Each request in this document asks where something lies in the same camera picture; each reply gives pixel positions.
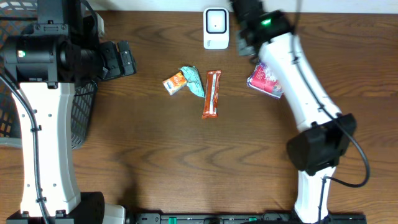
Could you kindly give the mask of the purple snack packet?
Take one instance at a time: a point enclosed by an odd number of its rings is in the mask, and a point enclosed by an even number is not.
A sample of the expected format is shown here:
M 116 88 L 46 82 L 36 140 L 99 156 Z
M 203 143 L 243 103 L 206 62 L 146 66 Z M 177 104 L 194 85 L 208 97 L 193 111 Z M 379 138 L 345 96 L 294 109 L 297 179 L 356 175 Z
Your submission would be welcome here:
M 251 76 L 247 79 L 247 85 L 249 88 L 260 91 L 276 99 L 281 98 L 284 93 L 279 80 L 262 61 L 258 61 Z

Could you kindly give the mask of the small orange snack packet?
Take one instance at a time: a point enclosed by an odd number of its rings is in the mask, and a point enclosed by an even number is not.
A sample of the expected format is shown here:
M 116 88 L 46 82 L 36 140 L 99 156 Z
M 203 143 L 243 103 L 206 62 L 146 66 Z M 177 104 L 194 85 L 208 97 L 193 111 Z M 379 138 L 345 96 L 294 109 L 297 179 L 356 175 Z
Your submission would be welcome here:
M 162 83 L 169 95 L 173 95 L 187 84 L 187 79 L 184 77 L 183 73 L 179 71 L 174 76 L 164 80 Z

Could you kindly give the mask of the orange-red snack bar wrapper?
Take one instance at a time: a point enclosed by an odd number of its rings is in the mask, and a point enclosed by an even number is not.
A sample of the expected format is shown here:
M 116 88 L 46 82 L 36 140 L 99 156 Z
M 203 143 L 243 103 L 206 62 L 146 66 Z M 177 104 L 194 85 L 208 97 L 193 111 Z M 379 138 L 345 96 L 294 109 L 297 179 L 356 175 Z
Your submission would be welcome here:
M 218 92 L 220 86 L 221 70 L 208 71 L 206 74 L 205 105 L 202 118 L 217 118 Z

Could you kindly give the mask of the teal snack packet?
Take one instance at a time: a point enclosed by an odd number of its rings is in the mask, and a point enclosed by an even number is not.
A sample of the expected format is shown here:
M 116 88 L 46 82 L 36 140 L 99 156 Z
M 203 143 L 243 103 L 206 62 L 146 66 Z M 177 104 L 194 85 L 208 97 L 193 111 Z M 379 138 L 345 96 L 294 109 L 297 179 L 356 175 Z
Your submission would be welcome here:
M 180 68 L 183 76 L 187 80 L 189 90 L 196 96 L 204 98 L 205 92 L 201 83 L 200 74 L 195 66 L 184 66 Z

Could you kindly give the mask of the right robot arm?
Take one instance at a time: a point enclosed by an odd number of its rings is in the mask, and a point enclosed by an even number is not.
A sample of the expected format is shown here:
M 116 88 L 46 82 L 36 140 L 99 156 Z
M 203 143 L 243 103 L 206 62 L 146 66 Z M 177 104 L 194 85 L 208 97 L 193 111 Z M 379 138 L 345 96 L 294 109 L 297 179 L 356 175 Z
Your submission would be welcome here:
M 298 170 L 294 212 L 302 223 L 324 221 L 330 177 L 356 129 L 352 114 L 343 115 L 318 81 L 301 47 L 298 21 L 280 10 L 266 12 L 261 1 L 232 0 L 241 37 L 276 76 L 293 113 L 298 135 L 287 142 Z

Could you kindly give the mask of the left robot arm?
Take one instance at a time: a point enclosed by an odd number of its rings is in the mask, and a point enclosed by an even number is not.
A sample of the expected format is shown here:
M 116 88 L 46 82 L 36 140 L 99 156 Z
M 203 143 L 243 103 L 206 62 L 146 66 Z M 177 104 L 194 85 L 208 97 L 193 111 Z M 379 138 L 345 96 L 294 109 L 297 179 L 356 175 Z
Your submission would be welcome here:
M 4 73 L 18 112 L 24 161 L 20 209 L 8 223 L 134 223 L 101 192 L 81 192 L 72 155 L 76 87 L 135 74 L 126 41 L 100 42 L 102 18 L 87 1 L 39 1 L 37 15 L 1 47 Z

